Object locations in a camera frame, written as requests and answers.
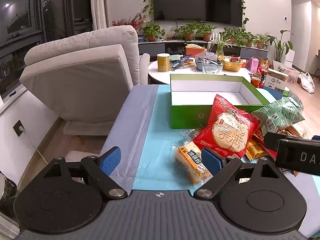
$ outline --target curtain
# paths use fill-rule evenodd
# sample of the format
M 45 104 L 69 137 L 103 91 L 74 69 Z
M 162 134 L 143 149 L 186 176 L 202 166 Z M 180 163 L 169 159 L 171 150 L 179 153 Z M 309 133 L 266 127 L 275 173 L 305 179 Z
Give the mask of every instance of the curtain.
M 93 20 L 93 29 L 103 29 L 111 26 L 108 18 L 108 0 L 91 0 L 91 11 Z

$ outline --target pink box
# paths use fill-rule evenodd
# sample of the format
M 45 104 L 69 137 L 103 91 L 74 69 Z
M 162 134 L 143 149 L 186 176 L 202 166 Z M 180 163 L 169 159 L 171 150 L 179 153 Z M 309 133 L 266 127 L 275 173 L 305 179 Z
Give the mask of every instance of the pink box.
M 246 68 L 250 72 L 254 73 L 254 72 L 257 72 L 258 65 L 259 65 L 259 60 L 256 57 L 251 57 L 251 58 L 249 58 L 249 62 L 247 63 Z

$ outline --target round table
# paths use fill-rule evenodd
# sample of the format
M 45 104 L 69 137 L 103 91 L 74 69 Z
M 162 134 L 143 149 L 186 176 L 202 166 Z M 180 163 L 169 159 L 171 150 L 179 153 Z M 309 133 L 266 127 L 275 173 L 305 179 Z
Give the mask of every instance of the round table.
M 197 68 L 184 68 L 184 69 L 176 69 L 174 71 L 168 72 L 159 72 L 158 71 L 158 62 L 152 62 L 148 67 L 148 74 L 151 78 L 163 83 L 170 84 L 170 74 L 202 74 L 202 71 L 199 71 Z M 227 76 L 238 76 L 244 77 L 248 82 L 251 82 L 251 78 L 249 75 L 249 70 L 246 68 L 240 68 L 238 72 L 233 71 L 221 71 L 218 75 L 227 75 Z

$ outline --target green snack bag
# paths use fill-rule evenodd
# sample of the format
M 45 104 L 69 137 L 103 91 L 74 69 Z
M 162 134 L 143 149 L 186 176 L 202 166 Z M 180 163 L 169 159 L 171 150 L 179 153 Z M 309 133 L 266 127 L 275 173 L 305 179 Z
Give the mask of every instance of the green snack bag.
M 298 108 L 287 98 L 277 100 L 251 114 L 261 120 L 263 135 L 283 130 L 304 120 Z

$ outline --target metal screw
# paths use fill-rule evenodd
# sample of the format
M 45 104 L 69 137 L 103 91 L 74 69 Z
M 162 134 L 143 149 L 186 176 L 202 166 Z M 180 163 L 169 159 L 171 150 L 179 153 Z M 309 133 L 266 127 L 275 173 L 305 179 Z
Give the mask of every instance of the metal screw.
M 114 188 L 109 191 L 109 195 L 112 197 L 122 197 L 124 195 L 124 190 L 120 188 Z
M 197 195 L 199 197 L 210 197 L 212 195 L 212 191 L 209 189 L 200 189 L 197 191 Z

